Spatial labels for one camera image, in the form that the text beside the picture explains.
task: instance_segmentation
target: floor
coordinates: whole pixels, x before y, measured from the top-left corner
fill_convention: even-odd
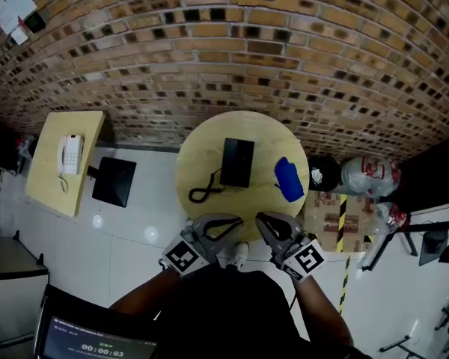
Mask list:
[[[187,217],[174,189],[177,154],[97,148],[91,164],[98,166],[103,156],[137,162],[127,208],[94,200],[94,181],[87,178],[79,215],[60,215],[25,196],[25,168],[17,177],[5,174],[0,184],[0,227],[10,236],[20,230],[24,245],[33,254],[44,254],[51,284],[107,307],[160,272],[158,259]],[[100,229],[93,226],[95,215],[103,218]],[[449,219],[449,210],[419,215],[413,221],[444,218]],[[421,238],[413,236],[418,249]],[[225,261],[225,253],[220,257]],[[269,263],[269,257],[263,241],[253,242],[245,269],[266,272],[291,302],[291,280]],[[337,306],[347,255],[330,253],[327,258],[315,278]],[[449,265],[433,262],[419,267],[418,258],[408,254],[400,238],[388,246],[374,271],[358,269],[365,259],[363,254],[352,255],[343,310],[356,347],[373,358],[405,358],[399,349],[385,354],[377,350],[409,334],[409,348],[426,358],[439,358],[447,334],[435,333],[434,326],[449,299]],[[297,303],[291,312],[306,338]]]

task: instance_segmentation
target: wooden table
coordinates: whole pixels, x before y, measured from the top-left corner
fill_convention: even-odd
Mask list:
[[[97,142],[104,119],[102,111],[50,113],[31,162],[26,194],[52,209],[74,217],[82,199],[90,154]],[[68,182],[67,193],[63,192],[57,178],[58,143],[64,135],[81,135],[84,138],[79,173],[64,175]]]
[[[226,186],[222,193],[211,193],[204,203],[190,202],[189,191],[206,188],[210,174],[222,166],[225,138],[254,142],[249,188]],[[275,165],[281,157],[296,165],[305,191],[304,197],[292,203],[275,186]],[[220,173],[213,188],[221,187]],[[252,111],[232,111],[210,118],[188,136],[178,154],[176,185],[181,205],[191,219],[214,212],[238,215],[245,222],[240,240],[254,241],[261,238],[254,222],[258,212],[298,215],[308,193],[308,160],[298,139],[277,120]]]

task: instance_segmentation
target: sneaker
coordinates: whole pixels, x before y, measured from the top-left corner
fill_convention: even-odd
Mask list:
[[[230,268],[233,269],[234,266],[236,270],[241,271],[242,266],[246,262],[246,258],[248,258],[248,252],[249,244],[247,242],[236,243],[226,267],[229,268],[231,266]]]

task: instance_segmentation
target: round wooden table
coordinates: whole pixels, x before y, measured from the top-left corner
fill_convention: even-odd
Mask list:
[[[206,188],[210,174],[222,166],[226,138],[254,142],[249,187],[226,186],[222,193],[211,193],[203,203],[191,202],[189,191]],[[275,166],[282,157],[296,165],[305,192],[292,203],[275,186]],[[215,175],[213,188],[222,188],[220,173]],[[178,154],[176,185],[181,205],[191,219],[217,212],[238,215],[245,222],[239,240],[255,241],[261,238],[254,222],[258,212],[298,215],[308,194],[308,160],[298,139],[282,123],[253,111],[232,111],[210,118],[188,136]]]

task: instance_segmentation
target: white telephone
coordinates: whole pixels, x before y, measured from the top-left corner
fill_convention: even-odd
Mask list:
[[[78,174],[83,151],[81,135],[65,135],[60,139],[57,151],[59,174]]]

